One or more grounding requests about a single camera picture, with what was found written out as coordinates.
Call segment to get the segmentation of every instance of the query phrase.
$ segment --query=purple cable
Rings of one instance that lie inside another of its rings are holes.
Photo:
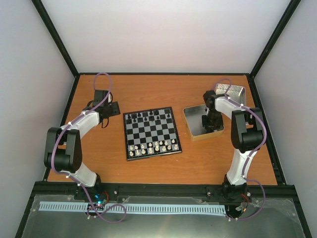
[[[95,78],[94,78],[94,82],[93,82],[93,87],[94,87],[94,90],[96,88],[95,86],[95,83],[96,83],[96,79],[99,75],[101,74],[104,74],[108,77],[109,79],[109,82],[110,82],[110,86],[109,86],[109,89],[108,89],[108,92],[106,94],[106,96],[104,97],[104,99],[101,100],[101,102],[99,102],[97,105],[95,105],[93,108],[91,108],[88,112],[86,112],[85,114],[80,114],[78,117],[76,117],[72,122],[69,122],[68,125],[61,131],[61,133],[59,134],[56,142],[55,142],[55,145],[54,145],[54,148],[53,148],[53,151],[52,151],[52,157],[51,157],[51,169],[56,173],[56,174],[62,174],[62,175],[67,175],[68,176],[68,173],[65,173],[65,172],[59,172],[55,169],[55,165],[54,165],[54,159],[55,159],[55,154],[56,154],[56,150],[57,150],[57,147],[58,147],[58,144],[62,138],[62,136],[65,134],[65,132],[67,131],[67,129],[74,123],[76,123],[78,120],[80,120],[82,117],[84,117],[85,115],[88,115],[89,113],[93,112],[97,107],[99,107],[102,103],[104,103],[104,101],[108,98],[108,96],[110,95],[110,92],[111,92],[111,89],[112,89],[112,79],[110,77],[109,74],[107,73],[104,73],[104,72],[100,72],[98,74],[96,74]],[[126,208],[121,205],[121,204],[114,204],[112,205],[111,207],[109,207],[107,210],[103,211],[102,213],[99,213],[96,208],[94,207],[94,204],[89,196],[89,193],[87,191],[87,189],[85,188],[84,185],[82,185],[80,183],[80,181],[78,181],[75,177],[73,176],[69,176],[74,182],[76,182],[78,185],[81,185],[81,187],[83,188],[83,190],[85,191],[86,195],[87,195],[87,198],[90,202],[90,205],[92,206],[93,210],[96,212],[96,214],[101,218],[103,219],[105,222],[108,222],[108,223],[119,223],[121,221],[123,221],[123,219],[125,218],[126,216]],[[116,222],[112,222],[112,221],[108,221],[107,219],[103,218],[101,215],[104,214],[105,212],[107,212],[109,209],[111,209],[112,207],[115,207],[115,206],[120,206],[120,207],[123,207],[123,210],[124,210],[124,216],[121,220],[119,221],[116,221]]]
[[[254,213],[253,215],[251,215],[251,216],[249,216],[249,217],[246,217],[246,218],[238,219],[239,221],[245,221],[245,220],[248,220],[248,219],[254,217],[254,216],[257,215],[258,213],[260,213],[260,212],[262,211],[263,207],[264,207],[264,204],[265,204],[266,196],[265,196],[265,191],[264,191],[264,188],[263,188],[262,184],[261,184],[258,180],[256,180],[256,179],[248,179],[247,177],[245,177],[244,174],[245,174],[245,169],[246,169],[246,167],[247,167],[247,164],[248,164],[248,162],[249,162],[251,156],[265,144],[266,137],[267,137],[267,132],[266,132],[266,127],[265,127],[263,121],[261,120],[261,118],[258,117],[258,115],[256,115],[254,112],[252,112],[252,111],[250,110],[250,108],[248,108],[248,107],[246,107],[246,106],[243,106],[243,105],[237,103],[236,101],[232,100],[232,99],[228,96],[227,92],[229,91],[230,87],[232,86],[232,81],[231,81],[231,79],[229,79],[229,78],[224,78],[224,79],[219,80],[217,83],[215,83],[215,84],[213,85],[212,89],[214,89],[215,86],[216,86],[218,83],[220,83],[220,82],[222,82],[222,81],[225,81],[225,80],[228,80],[228,81],[230,82],[229,87],[227,88],[227,90],[226,90],[225,93],[224,93],[225,98],[226,98],[230,103],[232,103],[233,105],[235,105],[235,106],[237,106],[237,107],[241,107],[242,109],[244,109],[244,110],[246,110],[247,112],[249,112],[252,116],[254,116],[254,118],[255,118],[256,120],[258,120],[258,122],[260,123],[260,125],[261,125],[262,128],[263,128],[263,140],[262,140],[262,142],[261,142],[256,148],[254,148],[254,149],[249,153],[249,155],[247,156],[247,159],[246,159],[246,161],[245,161],[245,163],[244,163],[244,165],[243,165],[243,168],[242,168],[242,177],[243,177],[243,179],[246,180],[246,181],[249,181],[249,182],[256,182],[256,183],[260,186],[260,188],[261,188],[261,190],[262,190],[262,192],[263,192],[263,203],[262,203],[262,206],[259,208],[259,210],[258,210],[256,213]]]

